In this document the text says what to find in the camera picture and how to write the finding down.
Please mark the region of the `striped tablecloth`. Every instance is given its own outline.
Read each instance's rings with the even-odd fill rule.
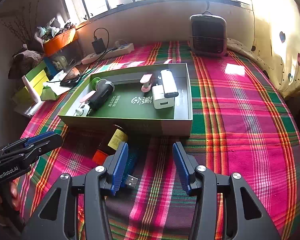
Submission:
[[[98,71],[181,62],[188,65],[194,114],[191,136],[182,139],[186,152],[215,173],[241,173],[287,239],[300,223],[300,135],[278,92],[253,63],[232,51],[223,58],[198,57],[185,42],[159,42],[104,60]],[[58,118],[73,91],[45,102],[23,133],[54,130],[64,138],[61,148],[43,155],[17,179],[26,219],[60,174],[75,176],[95,167],[91,159],[103,135],[70,129]],[[176,174],[172,143],[178,139],[146,141],[133,173],[139,178],[136,188],[107,198],[114,239],[188,238],[195,198],[187,197]],[[80,200],[80,229],[82,208]],[[219,205],[217,239],[222,212]]]

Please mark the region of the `orange box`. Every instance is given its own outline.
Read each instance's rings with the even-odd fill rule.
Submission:
[[[75,35],[75,28],[68,30],[57,37],[54,37],[52,40],[43,44],[44,52],[47,57],[55,54],[59,49],[62,49],[64,46],[68,45],[73,40]]]

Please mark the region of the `power strip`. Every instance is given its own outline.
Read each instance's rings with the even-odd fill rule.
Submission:
[[[110,58],[110,57],[118,57],[118,56],[121,56],[124,54],[129,54],[132,51],[134,51],[133,43],[129,43],[129,44],[122,45],[119,48],[108,52],[107,54],[104,55],[103,59]],[[82,60],[82,64],[90,64],[90,63],[96,61],[102,54],[103,54],[103,52],[99,53],[99,54],[92,53]]]

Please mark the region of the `silver screw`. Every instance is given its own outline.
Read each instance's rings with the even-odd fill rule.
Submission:
[[[105,170],[104,166],[97,166],[96,172],[103,172]]]
[[[235,172],[234,174],[232,174],[232,177],[234,177],[235,179],[241,179],[241,174]]]
[[[197,167],[197,170],[198,170],[198,171],[206,171],[207,168],[206,168],[206,166],[199,165],[199,166]]]
[[[64,173],[64,174],[61,174],[60,176],[60,179],[68,179],[69,178],[69,174],[68,173]]]

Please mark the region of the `portable heater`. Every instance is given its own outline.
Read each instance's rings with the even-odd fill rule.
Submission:
[[[191,50],[198,55],[222,57],[227,49],[226,21],[220,16],[196,14],[190,17]]]

